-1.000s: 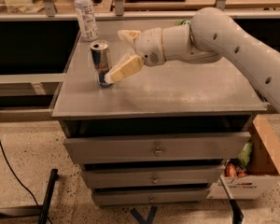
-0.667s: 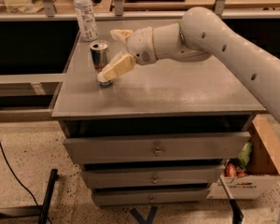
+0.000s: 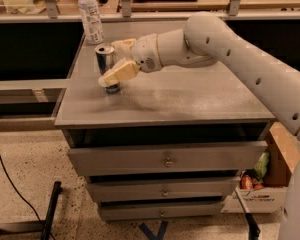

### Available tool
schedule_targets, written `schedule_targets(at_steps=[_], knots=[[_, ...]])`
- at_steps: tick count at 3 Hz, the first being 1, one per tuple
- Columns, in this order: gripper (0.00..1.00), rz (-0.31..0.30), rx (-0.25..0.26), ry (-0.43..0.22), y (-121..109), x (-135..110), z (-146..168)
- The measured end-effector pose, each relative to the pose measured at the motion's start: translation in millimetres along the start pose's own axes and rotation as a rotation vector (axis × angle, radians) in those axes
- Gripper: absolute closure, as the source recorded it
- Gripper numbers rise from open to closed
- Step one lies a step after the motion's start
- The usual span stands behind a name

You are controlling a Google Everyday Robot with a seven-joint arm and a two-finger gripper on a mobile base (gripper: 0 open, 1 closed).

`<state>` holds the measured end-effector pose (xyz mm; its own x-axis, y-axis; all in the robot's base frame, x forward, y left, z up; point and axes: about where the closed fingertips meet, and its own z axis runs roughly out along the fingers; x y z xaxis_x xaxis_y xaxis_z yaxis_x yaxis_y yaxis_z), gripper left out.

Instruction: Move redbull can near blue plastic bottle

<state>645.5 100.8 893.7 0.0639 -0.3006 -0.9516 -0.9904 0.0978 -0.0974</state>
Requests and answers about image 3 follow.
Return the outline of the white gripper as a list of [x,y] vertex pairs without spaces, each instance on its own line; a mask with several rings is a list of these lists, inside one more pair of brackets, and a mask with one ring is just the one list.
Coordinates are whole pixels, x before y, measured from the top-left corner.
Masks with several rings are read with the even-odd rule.
[[98,79],[98,84],[101,87],[110,87],[135,78],[140,70],[144,73],[161,70],[163,66],[159,58],[157,39],[157,34],[150,34],[137,40],[131,38],[112,42],[119,61]]

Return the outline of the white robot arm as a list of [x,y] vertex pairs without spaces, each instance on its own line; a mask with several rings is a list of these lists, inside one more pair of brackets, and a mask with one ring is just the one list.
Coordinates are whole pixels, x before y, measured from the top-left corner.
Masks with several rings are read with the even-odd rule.
[[209,12],[184,28],[113,43],[118,61],[99,78],[110,87],[165,66],[200,67],[220,61],[300,142],[300,72],[234,33]]

